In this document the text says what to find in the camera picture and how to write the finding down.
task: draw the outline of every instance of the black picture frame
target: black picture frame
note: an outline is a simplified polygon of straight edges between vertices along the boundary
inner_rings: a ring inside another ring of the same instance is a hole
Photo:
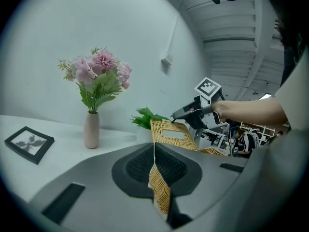
[[[40,147],[40,149],[33,155],[27,151],[25,151],[24,149],[18,147],[16,144],[14,144],[12,142],[12,140],[19,136],[21,133],[23,133],[24,131],[28,131],[34,135],[37,135],[38,137],[44,138],[46,139],[46,142],[43,143],[43,145]],[[19,154],[20,156],[22,156],[23,158],[35,163],[35,164],[39,164],[39,162],[41,161],[41,159],[43,158],[43,156],[45,155],[46,151],[49,149],[49,147],[54,143],[54,138],[44,135],[36,130],[33,130],[27,126],[25,126],[24,128],[20,129],[19,131],[15,132],[12,136],[8,137],[6,140],[4,140],[5,144],[14,152],[16,152],[17,154]]]

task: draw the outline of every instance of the black slot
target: black slot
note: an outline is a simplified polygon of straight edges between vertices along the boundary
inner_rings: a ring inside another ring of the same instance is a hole
[[[232,164],[228,164],[228,163],[222,163],[220,165],[221,168],[225,168],[225,169],[228,169],[228,170],[231,170],[231,171],[235,171],[235,172],[238,172],[238,173],[241,173],[244,169],[244,167],[239,167],[239,166],[236,166],[236,165],[232,165]]]
[[[53,222],[60,224],[84,189],[85,186],[71,183],[42,211],[42,214]]]

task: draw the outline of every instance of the ceiling light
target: ceiling light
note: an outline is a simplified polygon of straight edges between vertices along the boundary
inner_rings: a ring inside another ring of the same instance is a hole
[[[271,96],[271,94],[266,93],[265,95],[263,95],[259,100],[263,100],[263,99],[267,99]]]

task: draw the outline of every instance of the flower bouquet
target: flower bouquet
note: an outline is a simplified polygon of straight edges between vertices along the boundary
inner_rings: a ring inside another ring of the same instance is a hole
[[[64,79],[75,81],[79,87],[82,102],[88,108],[84,125],[84,144],[88,148],[98,146],[98,108],[112,101],[123,89],[129,88],[131,68],[121,62],[106,48],[91,50],[88,57],[60,60],[58,67],[66,71]]]

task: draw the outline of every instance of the framed photo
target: framed photo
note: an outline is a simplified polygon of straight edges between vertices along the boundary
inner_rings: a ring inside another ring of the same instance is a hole
[[[54,141],[53,137],[44,135],[27,126],[4,140],[10,149],[35,164],[39,164]]]

